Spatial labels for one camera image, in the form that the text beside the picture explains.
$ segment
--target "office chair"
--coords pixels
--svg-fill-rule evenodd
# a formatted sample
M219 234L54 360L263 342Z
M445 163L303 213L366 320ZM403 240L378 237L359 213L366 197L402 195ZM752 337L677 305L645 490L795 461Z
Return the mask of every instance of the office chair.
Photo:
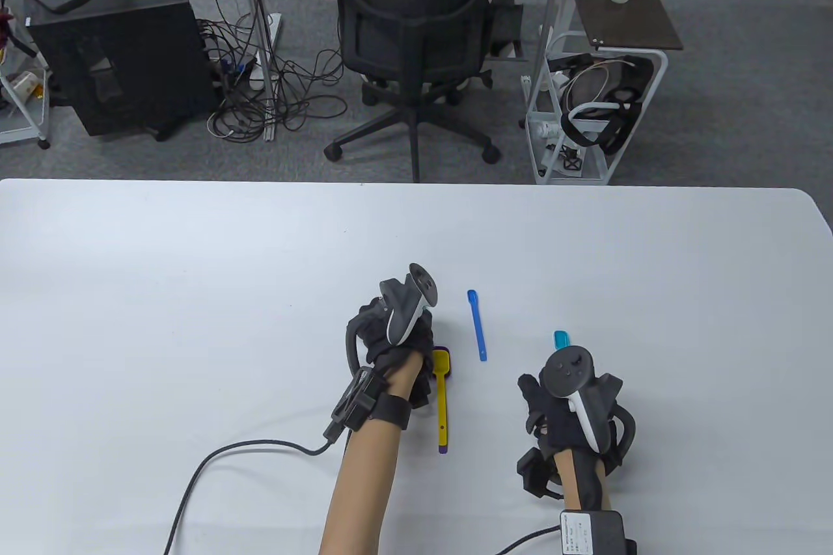
M488 0L337 0L342 58L346 68L364 74L362 102L384 102L393 110L339 136L324 150L330 162L342 157L342 145L404 123L411 140L411 172L419 182L417 126L432 124L466 136L483 148L494 165L500 150L491 139L456 120L437 100L458 97L456 88L479 77L491 88L491 71L481 72L490 40ZM398 92L384 88L396 82ZM423 84L431 88L423 93Z

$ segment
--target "human arm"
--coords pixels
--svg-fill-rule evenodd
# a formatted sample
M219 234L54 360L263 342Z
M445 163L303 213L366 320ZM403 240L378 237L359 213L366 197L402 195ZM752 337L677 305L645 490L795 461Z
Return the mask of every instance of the human arm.
M387 394L407 399L422 366L423 356L411 352L401 368L387 375ZM398 426L375 419L352 433L330 501L320 555L375 555L401 437Z
M556 463L556 468L558 468L558 474L562 477L564 508L581 509L581 496L578 486L578 471L580 468L577 468L572 449L568 448L556 453L553 459ZM601 508L610 509L610 497L607 493L607 482L605 480L605 466L601 460L595 462L595 475L601 484Z

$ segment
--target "metal pole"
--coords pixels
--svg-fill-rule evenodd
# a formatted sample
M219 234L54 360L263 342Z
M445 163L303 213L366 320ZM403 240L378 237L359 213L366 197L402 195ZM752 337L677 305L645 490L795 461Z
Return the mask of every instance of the metal pole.
M538 38L538 50L535 52L534 76L532 80L532 87L529 91L529 100L526 103L526 111L529 113L532 110L532 105L538 97L538 91L541 89L541 73L544 70L544 64L547 62L547 44L550 40L550 29L553 28L556 21L556 0L547 0L547 7L544 10L544 23L541 25L541 37Z
M258 0L248 0L249 8L252 11L252 28L255 37L255 44L258 47L261 68L263 69L263 92L267 97L267 115L274 115L275 87L271 82L271 35L269 34L269 18L262 10ZM275 138L275 122L267 121L263 129L263 141L272 141Z

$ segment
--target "wrist strap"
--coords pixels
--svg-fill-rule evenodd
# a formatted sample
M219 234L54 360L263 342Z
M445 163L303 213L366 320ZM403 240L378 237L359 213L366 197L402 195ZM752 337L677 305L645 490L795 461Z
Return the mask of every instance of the wrist strap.
M411 403L405 398L383 392L379 395L373 411L367 418L392 422L404 431L408 428L408 421L411 418Z

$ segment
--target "computer tower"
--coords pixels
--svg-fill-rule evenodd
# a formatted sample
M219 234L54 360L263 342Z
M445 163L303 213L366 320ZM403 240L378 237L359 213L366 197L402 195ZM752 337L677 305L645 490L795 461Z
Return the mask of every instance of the computer tower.
M188 0L91 0L55 14L27 0L26 25L90 135L161 133L217 108Z

